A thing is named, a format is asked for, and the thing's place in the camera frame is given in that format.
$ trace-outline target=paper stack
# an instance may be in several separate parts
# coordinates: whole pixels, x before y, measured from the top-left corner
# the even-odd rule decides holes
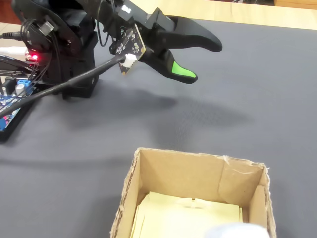
[[[236,205],[150,192],[136,209],[131,238],[203,238],[214,226],[242,220]]]

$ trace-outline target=white connector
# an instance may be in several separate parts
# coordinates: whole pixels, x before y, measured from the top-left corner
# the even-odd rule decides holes
[[[124,63],[120,63],[120,65],[126,68],[131,68],[132,65],[135,63],[135,61],[137,61],[136,55],[128,53],[128,54],[125,54]]]

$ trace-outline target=open cardboard box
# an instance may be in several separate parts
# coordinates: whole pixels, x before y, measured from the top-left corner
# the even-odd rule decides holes
[[[135,209],[147,193],[199,198],[243,208],[243,221],[276,238],[267,167],[228,156],[139,148],[124,181],[111,238],[130,238]]]

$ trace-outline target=blue circuit board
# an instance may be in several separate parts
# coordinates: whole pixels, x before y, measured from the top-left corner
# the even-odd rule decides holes
[[[3,96],[0,95],[0,112],[2,112],[7,107],[10,107],[11,104],[16,103],[20,101],[21,98],[16,97],[15,95],[10,96]],[[3,118],[0,118],[0,131],[4,131],[11,121],[14,119],[15,115],[18,113],[20,109],[17,109],[13,111],[11,114],[4,116]]]
[[[1,95],[0,94],[0,112],[2,112],[4,109],[10,107],[12,104],[20,101],[22,98],[30,96],[33,92],[33,88],[30,86],[31,81],[29,80],[19,80],[17,84],[23,84],[25,85],[26,95],[23,97],[17,96],[16,93],[13,93],[12,95]],[[3,118],[0,118],[0,131],[5,131],[5,129],[10,125],[16,114],[19,112],[20,109],[17,109],[13,111],[11,114],[8,114],[4,116]]]

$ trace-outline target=gray table surface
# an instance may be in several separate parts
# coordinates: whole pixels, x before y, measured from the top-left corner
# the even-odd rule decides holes
[[[36,104],[0,145],[1,238],[108,237],[138,147],[265,162],[278,236],[316,235],[317,31],[199,23],[223,51],[173,51],[193,85],[139,63],[103,74],[90,99]]]

